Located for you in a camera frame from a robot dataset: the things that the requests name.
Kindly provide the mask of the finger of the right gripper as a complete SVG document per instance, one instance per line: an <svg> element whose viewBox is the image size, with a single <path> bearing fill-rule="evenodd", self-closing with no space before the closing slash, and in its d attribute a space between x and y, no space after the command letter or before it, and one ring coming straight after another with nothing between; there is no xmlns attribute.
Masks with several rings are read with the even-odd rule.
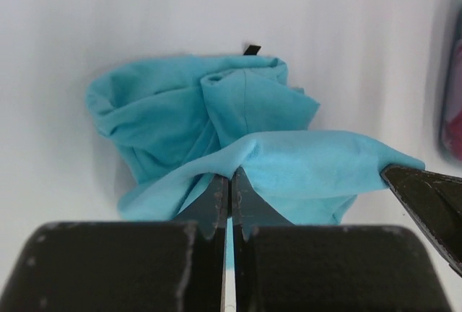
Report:
<svg viewBox="0 0 462 312"><path fill-rule="evenodd" d="M461 179L401 165L381 178L448 265L461 274Z"/></svg>

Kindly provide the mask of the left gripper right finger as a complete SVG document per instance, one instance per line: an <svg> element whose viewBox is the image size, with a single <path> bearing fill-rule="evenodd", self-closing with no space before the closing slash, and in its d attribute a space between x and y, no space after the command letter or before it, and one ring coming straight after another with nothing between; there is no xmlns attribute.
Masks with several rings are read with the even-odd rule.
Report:
<svg viewBox="0 0 462 312"><path fill-rule="evenodd" d="M391 225L294 225L230 184L238 311L449 311L428 253Z"/></svg>

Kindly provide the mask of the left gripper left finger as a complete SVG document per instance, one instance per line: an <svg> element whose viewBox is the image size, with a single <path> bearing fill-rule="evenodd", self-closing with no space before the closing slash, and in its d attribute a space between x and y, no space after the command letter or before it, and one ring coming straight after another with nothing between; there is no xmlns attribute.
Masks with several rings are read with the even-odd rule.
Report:
<svg viewBox="0 0 462 312"><path fill-rule="evenodd" d="M27 240L3 311L221 311L228 181L167 222L52 222Z"/></svg>

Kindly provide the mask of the teal t-shirt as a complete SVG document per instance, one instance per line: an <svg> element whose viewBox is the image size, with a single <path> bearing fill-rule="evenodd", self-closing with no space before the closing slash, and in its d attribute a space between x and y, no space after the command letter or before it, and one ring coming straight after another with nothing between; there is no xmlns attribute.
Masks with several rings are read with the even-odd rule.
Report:
<svg viewBox="0 0 462 312"><path fill-rule="evenodd" d="M297 225L338 225L359 194L382 190L390 164L424 163L371 137L312 130L319 104L267 56L171 56L131 62L92 81L85 102L136 185L125 220L171 220L215 175L243 169Z"/></svg>

